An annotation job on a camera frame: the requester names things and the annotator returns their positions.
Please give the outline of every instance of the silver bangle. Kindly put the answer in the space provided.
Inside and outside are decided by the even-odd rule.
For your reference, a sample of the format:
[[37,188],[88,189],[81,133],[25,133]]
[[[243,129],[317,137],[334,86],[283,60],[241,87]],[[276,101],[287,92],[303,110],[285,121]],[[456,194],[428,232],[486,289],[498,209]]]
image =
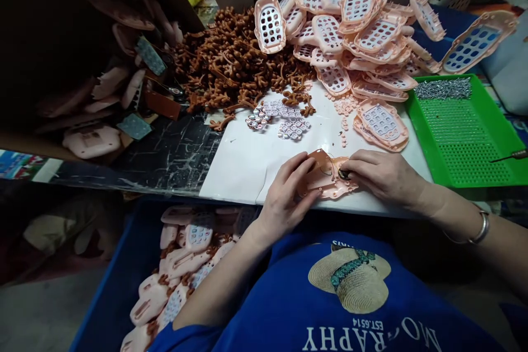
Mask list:
[[451,242],[456,243],[458,245],[464,245],[464,244],[472,244],[477,245],[479,244],[488,234],[490,231],[490,219],[488,219],[489,213],[486,211],[481,210],[480,215],[482,216],[482,228],[480,229],[480,232],[478,235],[474,238],[470,238],[467,241],[456,241],[453,238],[451,238],[445,231],[443,232],[444,235],[449,239]]

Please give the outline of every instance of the right hand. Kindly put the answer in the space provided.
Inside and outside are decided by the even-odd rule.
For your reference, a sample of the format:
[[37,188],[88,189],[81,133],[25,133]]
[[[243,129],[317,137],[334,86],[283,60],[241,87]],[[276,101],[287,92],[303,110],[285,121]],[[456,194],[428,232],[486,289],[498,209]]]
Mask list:
[[358,150],[341,165],[382,200],[422,212],[425,191],[431,183],[407,163],[401,154]]

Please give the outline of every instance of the pile of screws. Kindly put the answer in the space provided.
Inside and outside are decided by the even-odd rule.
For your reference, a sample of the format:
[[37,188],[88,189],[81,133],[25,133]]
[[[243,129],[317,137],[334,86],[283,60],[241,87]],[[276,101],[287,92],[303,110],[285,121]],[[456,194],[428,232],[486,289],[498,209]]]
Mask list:
[[454,80],[424,81],[414,88],[418,99],[469,99],[471,97],[470,78]]

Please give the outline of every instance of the straw hat print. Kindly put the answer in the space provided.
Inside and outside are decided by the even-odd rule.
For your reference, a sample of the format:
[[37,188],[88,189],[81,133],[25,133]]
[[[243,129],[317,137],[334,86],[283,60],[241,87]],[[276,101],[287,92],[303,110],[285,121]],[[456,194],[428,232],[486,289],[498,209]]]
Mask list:
[[361,249],[332,245],[332,252],[316,262],[308,281],[324,292],[337,294],[352,314],[370,314],[389,296],[383,281],[391,273],[384,258]]

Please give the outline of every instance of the floor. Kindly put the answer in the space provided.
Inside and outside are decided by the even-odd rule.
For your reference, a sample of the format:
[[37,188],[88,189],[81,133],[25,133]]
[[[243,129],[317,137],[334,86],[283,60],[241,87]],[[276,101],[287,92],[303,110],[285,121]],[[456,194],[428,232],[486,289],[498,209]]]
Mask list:
[[105,270],[0,289],[0,350],[67,351]]

